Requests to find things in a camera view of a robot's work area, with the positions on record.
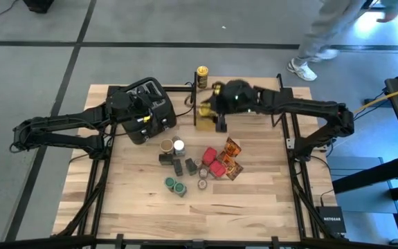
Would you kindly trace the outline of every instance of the black equipment box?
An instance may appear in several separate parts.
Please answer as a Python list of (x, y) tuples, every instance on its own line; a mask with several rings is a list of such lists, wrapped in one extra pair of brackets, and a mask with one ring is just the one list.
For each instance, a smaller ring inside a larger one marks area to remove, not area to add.
[(341, 207), (317, 207), (318, 213), (328, 228), (335, 233), (346, 233)]
[(44, 14), (48, 12), (54, 0), (24, 0), (24, 2), (30, 11)]
[[(143, 105), (139, 111), (142, 113), (148, 110), (146, 106), (150, 106), (151, 119), (149, 122), (142, 122), (142, 120), (135, 118), (131, 120), (117, 120), (123, 126), (129, 139), (136, 145), (143, 144), (149, 138), (169, 128), (173, 128), (177, 124), (176, 113), (174, 112), (170, 98), (165, 90), (163, 90), (162, 85), (153, 77), (146, 77), (129, 86), (110, 86), (108, 88), (107, 108), (110, 107), (108, 99), (113, 95), (113, 99), (129, 98), (129, 96), (140, 98)], [(150, 95), (152, 100), (149, 98), (146, 99), (144, 95)], [(113, 103), (111, 105), (111, 108), (121, 108)]]

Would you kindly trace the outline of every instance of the person's leg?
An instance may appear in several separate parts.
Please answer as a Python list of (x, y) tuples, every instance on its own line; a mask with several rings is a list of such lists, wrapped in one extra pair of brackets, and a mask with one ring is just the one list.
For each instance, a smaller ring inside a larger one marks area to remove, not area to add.
[(317, 20), (311, 25), (311, 32), (305, 35), (300, 45), (298, 56), (288, 63), (288, 70), (304, 80), (315, 80), (317, 75), (308, 68), (307, 62), (318, 53), (322, 58), (333, 58), (330, 53), (333, 51), (326, 50), (325, 46), (329, 39), (354, 20), (364, 2), (365, 0), (326, 0)]

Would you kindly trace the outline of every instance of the metal bracket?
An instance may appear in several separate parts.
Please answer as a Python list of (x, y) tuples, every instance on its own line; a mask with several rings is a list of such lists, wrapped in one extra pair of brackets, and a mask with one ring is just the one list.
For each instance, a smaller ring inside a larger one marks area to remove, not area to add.
[(114, 249), (123, 249), (125, 245), (123, 244), (123, 234), (117, 234), (116, 242), (114, 244)]
[(271, 249), (280, 249), (279, 238), (277, 236), (271, 237), (272, 247)]
[[(294, 149), (295, 138), (287, 138), (287, 149)], [(328, 146), (323, 145), (322, 147), (314, 147), (313, 150), (325, 152), (328, 150)]]
[(192, 246), (193, 249), (204, 249), (205, 241), (203, 239), (193, 239)]

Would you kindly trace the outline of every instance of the gray pants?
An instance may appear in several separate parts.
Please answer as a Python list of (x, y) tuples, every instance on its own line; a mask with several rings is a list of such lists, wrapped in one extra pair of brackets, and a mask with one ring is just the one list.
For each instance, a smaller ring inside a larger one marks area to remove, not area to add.
[(329, 40), (342, 31), (359, 13), (366, 0), (325, 0), (318, 17), (305, 35), (294, 58), (296, 66), (302, 66), (311, 57), (328, 48)]

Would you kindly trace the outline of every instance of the red block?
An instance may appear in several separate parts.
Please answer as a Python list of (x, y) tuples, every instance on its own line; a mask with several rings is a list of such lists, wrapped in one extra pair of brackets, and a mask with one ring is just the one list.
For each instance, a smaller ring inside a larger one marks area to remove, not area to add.
[(218, 160), (215, 160), (210, 165), (210, 173), (214, 177), (222, 177), (226, 173), (226, 168)]
[(202, 158), (204, 165), (209, 166), (212, 162), (214, 162), (216, 156), (217, 156), (217, 150), (208, 147)]

